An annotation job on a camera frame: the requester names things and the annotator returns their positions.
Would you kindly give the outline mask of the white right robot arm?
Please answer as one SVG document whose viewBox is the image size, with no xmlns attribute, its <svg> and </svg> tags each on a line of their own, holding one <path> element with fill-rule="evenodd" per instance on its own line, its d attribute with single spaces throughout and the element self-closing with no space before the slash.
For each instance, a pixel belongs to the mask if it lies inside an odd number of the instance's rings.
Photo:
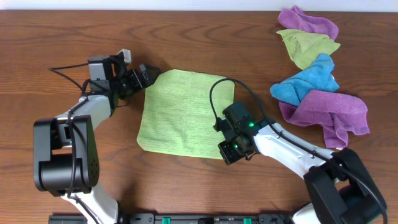
<svg viewBox="0 0 398 224">
<path fill-rule="evenodd" d="M 257 120 L 240 102 L 223 110 L 214 129 L 225 138 L 218 147 L 227 165 L 260 154 L 304 180 L 310 203 L 291 216 L 292 223 L 387 222 L 386 202 L 353 150 L 317 147 L 270 118 Z"/>
</svg>

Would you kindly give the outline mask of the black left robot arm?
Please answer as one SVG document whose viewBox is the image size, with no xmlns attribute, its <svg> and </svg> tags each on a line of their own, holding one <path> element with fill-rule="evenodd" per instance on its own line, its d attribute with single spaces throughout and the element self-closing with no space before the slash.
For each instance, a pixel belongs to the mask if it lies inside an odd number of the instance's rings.
<svg viewBox="0 0 398 224">
<path fill-rule="evenodd" d="M 90 78 L 78 85 L 78 103 L 54 118 L 34 123 L 34 184 L 74 205 L 86 223 L 135 223 L 99 183 L 95 129 L 120 107 L 120 100 L 156 81 L 161 69 L 148 64 L 128 68 L 127 50 L 95 56 L 85 63 Z"/>
</svg>

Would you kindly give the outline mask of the light green cloth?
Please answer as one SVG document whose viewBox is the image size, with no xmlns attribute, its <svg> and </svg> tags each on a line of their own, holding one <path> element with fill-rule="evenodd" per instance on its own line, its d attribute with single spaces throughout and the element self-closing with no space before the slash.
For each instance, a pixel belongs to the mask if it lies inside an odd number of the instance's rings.
<svg viewBox="0 0 398 224">
<path fill-rule="evenodd" d="M 149 152 L 221 159 L 215 117 L 234 101 L 235 84 L 219 75 L 169 70 L 145 90 L 137 143 Z"/>
</svg>

